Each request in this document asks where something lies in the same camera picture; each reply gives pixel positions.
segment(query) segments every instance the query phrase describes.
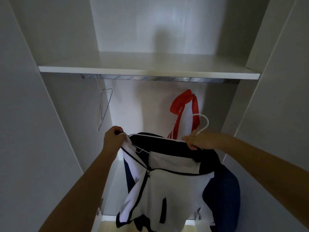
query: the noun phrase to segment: wardrobe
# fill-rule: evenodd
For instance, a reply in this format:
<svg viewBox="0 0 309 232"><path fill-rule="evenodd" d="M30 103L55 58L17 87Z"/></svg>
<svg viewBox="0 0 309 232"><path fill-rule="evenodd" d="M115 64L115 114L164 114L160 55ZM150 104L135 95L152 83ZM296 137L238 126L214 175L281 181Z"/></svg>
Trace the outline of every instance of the wardrobe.
<svg viewBox="0 0 309 232"><path fill-rule="evenodd" d="M167 137L176 118L170 105L186 89L209 130L234 135L290 7L280 0L9 2L83 172L113 125ZM101 95L101 85L112 90ZM104 215L119 212L126 187L119 152Z"/></svg>

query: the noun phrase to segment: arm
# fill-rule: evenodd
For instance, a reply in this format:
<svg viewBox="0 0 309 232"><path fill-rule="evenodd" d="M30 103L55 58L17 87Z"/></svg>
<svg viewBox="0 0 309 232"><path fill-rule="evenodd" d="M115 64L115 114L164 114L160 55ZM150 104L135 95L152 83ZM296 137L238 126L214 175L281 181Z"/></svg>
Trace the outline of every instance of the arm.
<svg viewBox="0 0 309 232"><path fill-rule="evenodd" d="M116 131L123 132L122 128L113 126L105 133L101 153L52 211L39 232L91 231L109 169L126 138L115 135Z"/></svg>
<svg viewBox="0 0 309 232"><path fill-rule="evenodd" d="M183 137L189 148L219 149L309 229L309 172L227 134L201 132Z"/></svg>

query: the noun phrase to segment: white shelf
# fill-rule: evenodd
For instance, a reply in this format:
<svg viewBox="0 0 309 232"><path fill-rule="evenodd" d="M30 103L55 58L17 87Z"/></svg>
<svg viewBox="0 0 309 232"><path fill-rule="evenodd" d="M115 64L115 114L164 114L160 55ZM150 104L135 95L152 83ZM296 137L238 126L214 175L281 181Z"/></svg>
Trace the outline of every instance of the white shelf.
<svg viewBox="0 0 309 232"><path fill-rule="evenodd" d="M39 66L41 72L257 80L246 59L216 55L93 52Z"/></svg>

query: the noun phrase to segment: person's left hand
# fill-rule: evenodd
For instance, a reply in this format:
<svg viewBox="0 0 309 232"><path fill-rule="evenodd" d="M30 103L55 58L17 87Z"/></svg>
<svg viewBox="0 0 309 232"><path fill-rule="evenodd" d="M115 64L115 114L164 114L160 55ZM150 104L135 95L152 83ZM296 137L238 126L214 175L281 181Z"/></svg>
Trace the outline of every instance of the person's left hand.
<svg viewBox="0 0 309 232"><path fill-rule="evenodd" d="M120 149L123 141L126 139L124 134L116 135L115 132L123 132L123 129L119 126L111 127L104 136L104 143L102 152L105 155L110 155L112 160L117 156L117 152Z"/></svg>

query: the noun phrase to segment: wire hanger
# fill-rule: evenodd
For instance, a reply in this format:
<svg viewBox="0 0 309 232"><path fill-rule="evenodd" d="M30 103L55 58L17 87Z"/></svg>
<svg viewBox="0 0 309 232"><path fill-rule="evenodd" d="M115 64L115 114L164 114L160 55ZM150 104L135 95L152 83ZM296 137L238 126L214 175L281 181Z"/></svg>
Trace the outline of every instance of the wire hanger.
<svg viewBox="0 0 309 232"><path fill-rule="evenodd" d="M203 127L199 132L196 133L196 135L198 135L200 132L202 132L203 130L205 130L205 129L208 127L208 125L209 125L209 119L207 118L207 116L205 116L205 115L203 115L203 114L199 114L199 113L193 114L193 116L202 116L202 117L204 117L204 118L207 120L206 126ZM157 136L150 136L150 135L146 135L146 134L130 134L129 136L132 136L132 135L146 136L146 137L152 137L152 138L160 138L160 139L172 140L172 141L175 141L175 142L184 142L183 140L175 140L175 139L170 139L170 138L163 138L163 137L157 137ZM136 148L140 149L139 152L136 151L137 153L141 153L142 151L144 151L144 152L150 154L150 152L145 151L144 149L139 148L139 147L136 146L136 145L133 145L133 146L135 146Z"/></svg>
<svg viewBox="0 0 309 232"><path fill-rule="evenodd" d="M101 125L103 123L104 117L106 115L109 103L111 101L113 89L112 88L109 88L109 89L103 88L103 84L102 84L102 81L101 81L99 75L96 75L95 79L96 79L97 84L98 84L98 91L101 93L101 95L100 95L100 107L99 107L99 111L98 111L98 126L97 126L98 131L99 131L100 128L101 128ZM104 90L110 90L110 89L112 90L112 93L111 93L111 96L109 97L108 104L107 104L106 110L105 110L104 115L103 115L103 92L104 92Z"/></svg>

